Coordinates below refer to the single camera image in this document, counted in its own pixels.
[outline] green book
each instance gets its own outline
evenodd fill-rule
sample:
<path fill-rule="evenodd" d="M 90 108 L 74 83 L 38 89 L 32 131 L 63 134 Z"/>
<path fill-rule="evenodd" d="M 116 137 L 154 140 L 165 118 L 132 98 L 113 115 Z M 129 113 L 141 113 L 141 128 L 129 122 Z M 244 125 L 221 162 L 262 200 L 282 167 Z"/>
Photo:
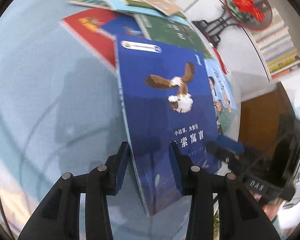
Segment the green book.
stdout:
<path fill-rule="evenodd" d="M 196 50 L 202 52 L 205 59 L 212 59 L 201 38 L 190 26 L 143 14 L 134 14 L 134 17 L 148 40 Z"/>

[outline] screw head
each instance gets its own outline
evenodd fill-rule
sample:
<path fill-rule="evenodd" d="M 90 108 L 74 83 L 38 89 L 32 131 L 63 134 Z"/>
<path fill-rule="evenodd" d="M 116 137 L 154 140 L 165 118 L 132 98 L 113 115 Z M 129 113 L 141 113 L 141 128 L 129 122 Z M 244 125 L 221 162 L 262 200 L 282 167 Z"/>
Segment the screw head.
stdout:
<path fill-rule="evenodd" d="M 233 173 L 227 174 L 228 179 L 235 179 L 235 175 Z"/>
<path fill-rule="evenodd" d="M 71 173 L 69 173 L 69 172 L 62 174 L 63 179 L 69 179 L 70 177 L 71 177 Z"/>
<path fill-rule="evenodd" d="M 106 169 L 107 169 L 107 166 L 105 166 L 105 165 L 98 166 L 98 171 L 105 171 Z"/>
<path fill-rule="evenodd" d="M 200 170 L 200 167 L 197 166 L 197 165 L 193 165 L 193 166 L 191 167 L 191 171 L 198 172 L 199 170 Z"/>

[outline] light blue tablecloth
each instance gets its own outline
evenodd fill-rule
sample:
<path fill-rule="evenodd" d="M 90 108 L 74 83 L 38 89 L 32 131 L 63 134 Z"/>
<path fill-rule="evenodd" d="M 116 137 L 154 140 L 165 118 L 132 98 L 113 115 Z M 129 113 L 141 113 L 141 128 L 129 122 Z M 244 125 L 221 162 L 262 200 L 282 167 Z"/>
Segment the light blue tablecloth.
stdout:
<path fill-rule="evenodd" d="M 38 203 L 64 172 L 89 172 L 126 140 L 117 78 L 59 24 L 86 9 L 66 1 L 14 0 L 0 19 L 0 159 Z M 115 239 L 186 233 L 190 198 L 147 217 L 131 163 L 108 205 Z"/>

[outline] red book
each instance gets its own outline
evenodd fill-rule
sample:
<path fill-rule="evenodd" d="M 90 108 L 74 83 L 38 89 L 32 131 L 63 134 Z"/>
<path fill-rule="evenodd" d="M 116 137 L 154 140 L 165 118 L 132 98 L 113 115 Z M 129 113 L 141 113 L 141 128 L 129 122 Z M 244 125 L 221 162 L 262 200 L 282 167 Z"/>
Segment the red book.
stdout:
<path fill-rule="evenodd" d="M 115 72 L 114 41 L 99 28 L 118 16 L 113 11 L 93 8 L 66 17 L 61 23 Z"/>

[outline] eagle illustration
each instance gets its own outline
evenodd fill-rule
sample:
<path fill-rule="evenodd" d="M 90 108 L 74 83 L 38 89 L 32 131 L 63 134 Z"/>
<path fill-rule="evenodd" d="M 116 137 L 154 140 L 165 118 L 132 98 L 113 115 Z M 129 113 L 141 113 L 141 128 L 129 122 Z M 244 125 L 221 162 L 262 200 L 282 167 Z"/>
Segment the eagle illustration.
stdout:
<path fill-rule="evenodd" d="M 194 77 L 194 64 L 186 63 L 185 74 L 183 77 L 173 77 L 171 80 L 165 79 L 157 75 L 149 75 L 146 77 L 146 85 L 156 89 L 172 89 L 179 87 L 176 96 L 169 96 L 168 101 L 171 103 L 171 109 L 178 113 L 187 113 L 191 110 L 193 100 L 188 93 L 189 83 Z"/>

